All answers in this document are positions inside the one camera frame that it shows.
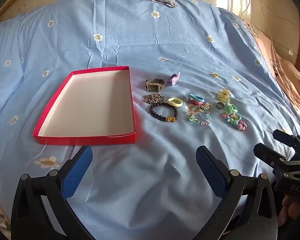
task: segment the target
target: blue hair tie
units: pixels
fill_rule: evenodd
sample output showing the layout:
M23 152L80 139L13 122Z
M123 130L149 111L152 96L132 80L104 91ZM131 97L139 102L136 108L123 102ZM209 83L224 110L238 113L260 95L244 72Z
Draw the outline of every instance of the blue hair tie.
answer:
M195 96L194 94L190 94L190 98L194 99L195 101L199 102L199 103L203 103L204 99L199 97L199 96Z

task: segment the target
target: purple hair clip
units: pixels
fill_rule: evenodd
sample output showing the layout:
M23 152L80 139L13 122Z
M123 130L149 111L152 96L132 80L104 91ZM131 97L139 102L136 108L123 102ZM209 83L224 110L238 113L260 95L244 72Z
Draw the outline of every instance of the purple hair clip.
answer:
M169 79L166 82L166 85L174 86L179 80L179 77L180 77L180 71L178 72L178 74L173 74L171 77L169 77Z

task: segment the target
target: wristwatch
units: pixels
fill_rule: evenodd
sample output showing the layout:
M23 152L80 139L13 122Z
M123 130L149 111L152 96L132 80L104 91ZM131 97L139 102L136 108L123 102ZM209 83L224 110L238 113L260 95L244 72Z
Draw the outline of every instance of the wristwatch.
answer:
M149 92L160 92L166 85L163 79L150 79L146 80L146 90Z

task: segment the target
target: screw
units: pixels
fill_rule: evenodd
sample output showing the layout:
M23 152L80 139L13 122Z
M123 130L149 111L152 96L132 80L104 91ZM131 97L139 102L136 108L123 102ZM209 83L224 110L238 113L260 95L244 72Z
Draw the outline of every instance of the screw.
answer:
M262 179L268 179L267 174L264 174L264 173L261 173L260 177L261 177Z
M21 179L22 179L22 180L28 179L28 174L23 174L23 175L21 176Z
M49 172L49 175L50 175L51 177L54 177L54 176L56 176L57 174L58 174L58 171L57 171L57 170L52 170L52 171Z
M239 171L237 171L237 170L231 170L230 173L233 176L238 176L239 175Z

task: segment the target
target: pink blanket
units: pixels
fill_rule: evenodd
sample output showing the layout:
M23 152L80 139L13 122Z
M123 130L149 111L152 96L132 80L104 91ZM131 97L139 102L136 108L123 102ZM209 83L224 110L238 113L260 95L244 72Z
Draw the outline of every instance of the pink blanket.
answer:
M245 21L243 22L254 37L260 54L265 59L273 77L289 98L300 118L300 72L291 62L281 58L275 52L271 40L263 32L247 25Z

